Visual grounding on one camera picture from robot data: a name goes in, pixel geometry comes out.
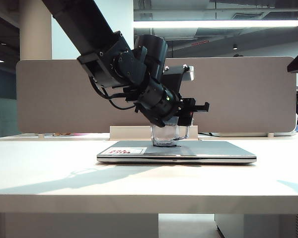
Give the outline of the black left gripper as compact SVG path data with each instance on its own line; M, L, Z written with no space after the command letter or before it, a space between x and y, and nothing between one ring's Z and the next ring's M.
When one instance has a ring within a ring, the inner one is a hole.
M139 94L136 112L141 112L152 124L164 127L172 117L179 126L191 126L194 112L208 112L210 104L196 105L194 98L182 98L179 92L151 80Z

